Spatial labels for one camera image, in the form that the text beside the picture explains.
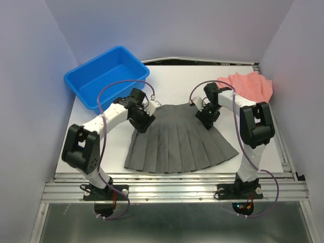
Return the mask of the grey skirt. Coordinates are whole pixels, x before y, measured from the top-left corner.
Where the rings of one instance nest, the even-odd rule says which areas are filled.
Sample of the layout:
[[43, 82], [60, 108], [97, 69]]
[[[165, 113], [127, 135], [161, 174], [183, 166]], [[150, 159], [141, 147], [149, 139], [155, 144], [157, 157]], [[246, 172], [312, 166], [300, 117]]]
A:
[[239, 152], [215, 128], [206, 129], [189, 104], [163, 105], [145, 133], [134, 131], [124, 167], [153, 174], [195, 172]]

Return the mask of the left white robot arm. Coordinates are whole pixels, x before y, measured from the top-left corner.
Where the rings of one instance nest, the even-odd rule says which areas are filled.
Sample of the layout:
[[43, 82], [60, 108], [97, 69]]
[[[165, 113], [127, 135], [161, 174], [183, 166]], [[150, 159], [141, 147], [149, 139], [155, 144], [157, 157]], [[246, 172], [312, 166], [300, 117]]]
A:
[[148, 101], [145, 98], [144, 92], [133, 88], [128, 96], [115, 99], [102, 114], [85, 124], [72, 124], [67, 130], [61, 159], [88, 180], [89, 184], [81, 187], [88, 195], [108, 199], [115, 191], [113, 179], [101, 168], [104, 149], [100, 143], [106, 143], [107, 134], [125, 121], [139, 133], [145, 133], [160, 107], [155, 95]]

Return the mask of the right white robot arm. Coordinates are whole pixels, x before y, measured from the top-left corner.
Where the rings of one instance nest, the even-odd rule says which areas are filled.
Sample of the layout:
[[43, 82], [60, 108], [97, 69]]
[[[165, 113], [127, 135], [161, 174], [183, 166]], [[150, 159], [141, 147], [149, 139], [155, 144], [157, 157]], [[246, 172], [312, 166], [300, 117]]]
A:
[[189, 97], [189, 103], [198, 111], [196, 117], [206, 129], [210, 129], [220, 116], [220, 108], [232, 111], [236, 136], [242, 150], [240, 167], [231, 184], [218, 184], [219, 199], [240, 199], [250, 195], [262, 197], [258, 173], [267, 144], [275, 135], [268, 103], [254, 102], [237, 94], [234, 86], [225, 83], [218, 87], [218, 80], [203, 82], [208, 102], [201, 97]]

